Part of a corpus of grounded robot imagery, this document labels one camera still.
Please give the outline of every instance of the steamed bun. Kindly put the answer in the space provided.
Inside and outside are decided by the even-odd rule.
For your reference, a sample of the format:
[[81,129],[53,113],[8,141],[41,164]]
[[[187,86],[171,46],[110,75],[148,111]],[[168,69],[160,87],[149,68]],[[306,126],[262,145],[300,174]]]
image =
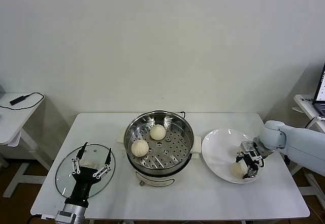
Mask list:
[[155,125],[150,130],[150,136],[154,140],[161,140],[166,136],[166,129],[162,125]]
[[133,142],[131,146],[132,154],[136,157],[143,157],[149,151],[149,145],[146,141],[138,139]]
[[237,178],[243,178],[245,174],[247,173],[247,166],[244,162],[244,160],[241,160],[238,163],[232,163],[230,166],[230,172]]

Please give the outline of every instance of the white plate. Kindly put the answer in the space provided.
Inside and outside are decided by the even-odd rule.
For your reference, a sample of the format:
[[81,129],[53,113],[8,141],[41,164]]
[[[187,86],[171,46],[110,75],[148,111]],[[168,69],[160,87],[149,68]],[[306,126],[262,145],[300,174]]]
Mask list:
[[234,129],[213,130],[202,142],[203,159],[217,176],[228,182],[239,184],[253,182],[258,179],[263,168],[259,169],[256,177],[245,179],[236,178],[230,172],[230,166],[236,160],[237,147],[247,140],[252,138]]

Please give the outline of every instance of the cable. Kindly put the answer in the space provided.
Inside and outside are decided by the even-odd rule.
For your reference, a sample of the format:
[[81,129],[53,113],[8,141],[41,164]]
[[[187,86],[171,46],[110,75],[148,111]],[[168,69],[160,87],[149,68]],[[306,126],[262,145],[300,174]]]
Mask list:
[[34,218],[42,218],[42,215],[37,214],[37,215],[32,215],[32,216],[30,216],[30,217],[28,218],[26,224],[29,224],[30,221],[31,221],[32,219],[34,219]]
[[35,105],[37,105],[39,102],[41,102],[45,98],[44,95],[41,94],[41,93],[38,93],[38,92],[33,92],[33,93],[30,93],[30,94],[27,94],[27,95],[23,95],[25,98],[27,98],[27,97],[31,96],[32,94],[36,94],[36,93],[39,94],[39,95],[41,95],[42,98],[39,101],[37,101],[35,104],[33,104],[32,106],[18,108],[18,109],[13,109],[13,108],[10,108],[10,107],[7,107],[7,106],[0,106],[0,107],[1,108],[5,108],[5,109],[9,109],[9,110],[12,110],[12,111],[19,111],[19,110],[24,110],[24,109],[32,108],[32,107],[34,107]]
[[311,126],[313,126],[316,122],[319,121],[325,121],[325,117],[321,117],[321,116],[315,116],[314,118],[312,118],[307,125],[305,126],[306,129],[311,128]]
[[307,124],[306,124],[306,126],[305,126],[305,128],[307,129],[307,128],[309,128],[309,127],[311,127],[314,123],[311,123],[312,121],[314,121],[315,120],[315,118],[316,118],[316,116],[315,117],[313,117]]
[[308,205],[307,203],[306,203],[306,205],[308,206],[308,208],[309,208],[312,212],[314,212],[314,214],[318,217],[318,219],[321,221],[321,223],[325,224],[325,222],[320,218],[320,216],[316,213],[316,211],[315,211],[313,208],[311,208],[311,206]]

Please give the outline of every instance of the black cable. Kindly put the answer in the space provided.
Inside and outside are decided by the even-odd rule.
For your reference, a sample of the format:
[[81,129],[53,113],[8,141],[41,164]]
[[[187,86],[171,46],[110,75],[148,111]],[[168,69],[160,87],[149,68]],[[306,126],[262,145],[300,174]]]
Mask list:
[[31,220],[33,220],[34,218],[42,218],[42,215],[32,215],[28,218],[26,224],[29,224]]
[[13,108],[10,108],[10,107],[7,107],[7,106],[0,106],[1,108],[5,108],[5,109],[9,109],[9,110],[12,110],[12,111],[19,111],[19,110],[24,110],[24,109],[29,109],[29,108],[32,108],[34,107],[35,105],[37,105],[39,102],[41,102],[45,97],[44,95],[42,95],[41,93],[38,93],[38,92],[33,92],[33,93],[30,93],[30,94],[27,94],[27,95],[24,95],[25,98],[31,96],[32,94],[39,94],[42,96],[42,98],[37,101],[35,104],[33,104],[32,106],[28,106],[28,107],[23,107],[23,108],[18,108],[18,109],[13,109]]
[[309,126],[309,124],[311,123],[311,121],[314,119],[314,117],[307,123],[307,125],[305,126],[305,128],[307,128]]

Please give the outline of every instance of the laptop screen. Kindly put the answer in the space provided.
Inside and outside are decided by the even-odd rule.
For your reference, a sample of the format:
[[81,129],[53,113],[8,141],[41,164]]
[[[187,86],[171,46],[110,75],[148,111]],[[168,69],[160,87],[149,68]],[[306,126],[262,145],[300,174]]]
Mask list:
[[323,72],[320,77],[320,81],[319,81],[318,88],[317,88],[315,98],[314,98],[314,103],[315,102],[325,102],[325,79],[324,79],[324,76],[325,76],[325,66],[323,68]]

